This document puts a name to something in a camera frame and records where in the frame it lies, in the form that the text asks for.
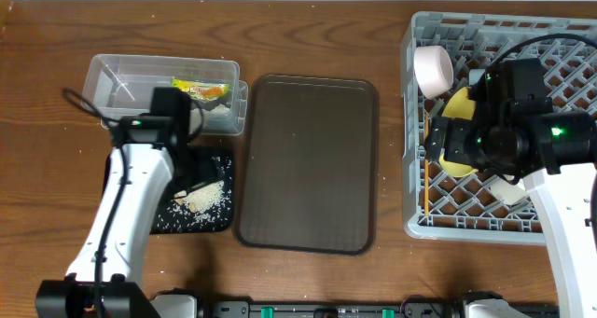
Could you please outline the yellow snack wrapper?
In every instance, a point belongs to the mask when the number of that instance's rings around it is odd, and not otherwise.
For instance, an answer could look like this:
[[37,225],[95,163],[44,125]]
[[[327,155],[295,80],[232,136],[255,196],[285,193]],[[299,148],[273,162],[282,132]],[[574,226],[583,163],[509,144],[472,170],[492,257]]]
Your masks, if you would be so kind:
[[230,84],[173,79],[172,86],[203,102],[218,100],[229,93]]

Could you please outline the white tissue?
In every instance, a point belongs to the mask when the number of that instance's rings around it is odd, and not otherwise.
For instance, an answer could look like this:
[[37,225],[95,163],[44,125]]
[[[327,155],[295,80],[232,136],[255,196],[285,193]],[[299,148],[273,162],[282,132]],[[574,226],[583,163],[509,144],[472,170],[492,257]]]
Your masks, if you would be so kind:
[[223,104],[218,104],[213,109],[207,110],[192,103],[189,114],[189,132],[198,131],[202,127],[202,131],[205,133],[221,133],[229,128],[231,118],[231,109]]

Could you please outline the yellow plate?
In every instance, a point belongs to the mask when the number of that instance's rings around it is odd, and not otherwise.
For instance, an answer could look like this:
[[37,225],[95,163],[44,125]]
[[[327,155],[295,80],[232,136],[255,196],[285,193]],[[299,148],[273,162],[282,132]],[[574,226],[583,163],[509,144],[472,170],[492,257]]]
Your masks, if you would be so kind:
[[[474,116],[476,103],[468,98],[469,87],[463,87],[452,95],[445,105],[442,116],[445,118],[462,118],[471,120]],[[454,178],[462,178],[476,173],[478,170],[465,164],[446,161],[444,155],[439,158],[442,170]]]

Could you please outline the small pale green cup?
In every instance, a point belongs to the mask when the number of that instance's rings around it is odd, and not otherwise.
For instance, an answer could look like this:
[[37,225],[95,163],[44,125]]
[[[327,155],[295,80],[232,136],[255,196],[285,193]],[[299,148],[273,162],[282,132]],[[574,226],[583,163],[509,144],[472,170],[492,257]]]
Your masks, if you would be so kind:
[[490,186],[490,192],[497,200],[506,205],[516,204],[528,197],[528,192],[522,180],[517,185],[511,185],[502,178],[496,178]]

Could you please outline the pile of rice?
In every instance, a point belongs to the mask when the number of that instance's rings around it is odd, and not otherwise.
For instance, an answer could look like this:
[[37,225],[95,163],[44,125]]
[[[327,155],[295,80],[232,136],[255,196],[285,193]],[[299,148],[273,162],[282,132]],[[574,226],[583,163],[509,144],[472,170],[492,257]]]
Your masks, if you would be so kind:
[[[218,232],[230,226],[234,215],[233,157],[219,155],[214,160],[224,174],[223,179],[192,192],[180,191],[163,202],[152,234]],[[197,212],[189,210],[190,203],[195,203]]]

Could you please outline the wooden chopstick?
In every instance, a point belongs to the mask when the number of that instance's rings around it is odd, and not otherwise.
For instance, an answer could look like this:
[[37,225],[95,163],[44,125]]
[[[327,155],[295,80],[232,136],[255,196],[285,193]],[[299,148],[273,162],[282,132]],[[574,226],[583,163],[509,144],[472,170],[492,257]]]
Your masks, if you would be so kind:
[[429,160],[424,160],[424,178],[423,178],[423,208],[424,208],[424,217],[428,218],[430,215],[429,212]]
[[424,113],[424,130],[423,130],[423,145],[426,147],[426,142],[427,142],[427,138],[428,138],[428,133],[429,133],[429,122],[430,122],[430,118],[429,118],[429,113],[425,112]]

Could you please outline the white bowl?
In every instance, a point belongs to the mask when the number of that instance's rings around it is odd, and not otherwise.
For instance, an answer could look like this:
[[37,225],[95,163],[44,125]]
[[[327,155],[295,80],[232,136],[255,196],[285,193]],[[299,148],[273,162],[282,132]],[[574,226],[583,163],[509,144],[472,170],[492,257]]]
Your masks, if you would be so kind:
[[442,46],[416,48],[413,68],[419,89],[426,99],[434,99],[451,89],[453,83],[451,58]]

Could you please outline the light blue bowl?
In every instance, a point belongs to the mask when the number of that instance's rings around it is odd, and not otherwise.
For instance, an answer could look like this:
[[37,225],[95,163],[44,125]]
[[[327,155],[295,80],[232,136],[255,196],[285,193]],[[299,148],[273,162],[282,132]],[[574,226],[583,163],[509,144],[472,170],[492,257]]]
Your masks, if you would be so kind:
[[473,87],[477,85],[485,75],[484,69],[471,69],[468,74],[468,86]]

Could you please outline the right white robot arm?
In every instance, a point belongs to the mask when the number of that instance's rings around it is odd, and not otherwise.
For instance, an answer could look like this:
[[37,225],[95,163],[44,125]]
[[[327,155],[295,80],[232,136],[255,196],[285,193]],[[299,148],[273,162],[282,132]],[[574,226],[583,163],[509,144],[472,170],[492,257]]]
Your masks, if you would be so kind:
[[595,120],[555,110],[537,58],[491,65],[465,91],[471,117],[433,118],[426,158],[523,183],[545,236],[560,315],[595,316]]

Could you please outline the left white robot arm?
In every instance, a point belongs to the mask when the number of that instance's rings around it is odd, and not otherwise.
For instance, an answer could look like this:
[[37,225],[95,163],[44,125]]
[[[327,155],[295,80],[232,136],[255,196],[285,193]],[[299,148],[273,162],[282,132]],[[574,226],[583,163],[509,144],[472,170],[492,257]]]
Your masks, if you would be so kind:
[[45,280],[35,297],[40,317],[203,317],[199,299],[174,289],[148,299],[141,288],[148,238],[160,204],[222,180],[212,155],[192,146],[203,127],[200,103],[178,88],[153,90],[148,112],[110,118],[65,88],[75,108],[99,118],[113,150],[102,199],[63,279]]

